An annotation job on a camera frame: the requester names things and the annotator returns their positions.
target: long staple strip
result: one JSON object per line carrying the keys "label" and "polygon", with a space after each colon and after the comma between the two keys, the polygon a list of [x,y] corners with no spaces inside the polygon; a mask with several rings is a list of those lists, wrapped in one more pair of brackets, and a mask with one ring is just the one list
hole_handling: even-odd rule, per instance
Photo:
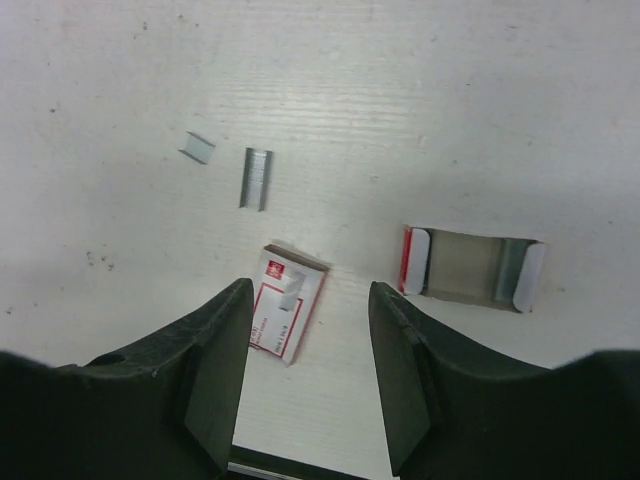
{"label": "long staple strip", "polygon": [[267,188],[273,152],[247,148],[242,177],[240,208],[253,208],[259,212],[267,203]]}

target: small box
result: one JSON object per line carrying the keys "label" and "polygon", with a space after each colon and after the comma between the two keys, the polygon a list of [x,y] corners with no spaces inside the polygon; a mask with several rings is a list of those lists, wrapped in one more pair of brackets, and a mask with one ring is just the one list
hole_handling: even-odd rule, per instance
{"label": "small box", "polygon": [[264,247],[254,279],[251,345],[291,364],[328,271],[305,254]]}
{"label": "small box", "polygon": [[513,312],[533,307],[546,245],[405,226],[398,289]]}

